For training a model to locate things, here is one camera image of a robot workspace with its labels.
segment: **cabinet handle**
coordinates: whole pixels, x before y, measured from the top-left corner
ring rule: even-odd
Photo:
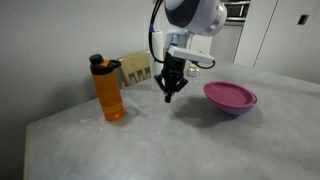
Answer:
[[[301,15],[300,19],[298,21],[298,25],[304,25],[307,22],[308,17],[309,17],[309,15],[306,15],[306,14]]]

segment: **black bottle cap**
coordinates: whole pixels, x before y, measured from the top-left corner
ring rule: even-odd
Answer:
[[[103,62],[103,57],[101,56],[101,54],[95,54],[95,55],[92,55],[89,58],[89,60],[92,65],[97,65],[97,64],[101,64]]]

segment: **table surface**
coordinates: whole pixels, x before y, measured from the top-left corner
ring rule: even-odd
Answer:
[[[170,104],[151,80],[121,90],[126,115],[106,122],[92,100],[28,126],[30,180],[320,179],[320,86],[218,62]],[[257,105],[231,116],[203,93],[239,84]]]

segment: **bowl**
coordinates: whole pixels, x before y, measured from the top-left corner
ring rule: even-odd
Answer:
[[[231,115],[249,112],[257,103],[257,97],[246,88],[229,82],[209,82],[204,93],[222,111]]]

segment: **orange water bottle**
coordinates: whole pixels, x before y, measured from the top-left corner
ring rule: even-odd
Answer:
[[[114,121],[124,115],[118,81],[113,72],[121,66],[117,60],[104,60],[100,54],[89,58],[91,73],[97,96],[106,120]]]

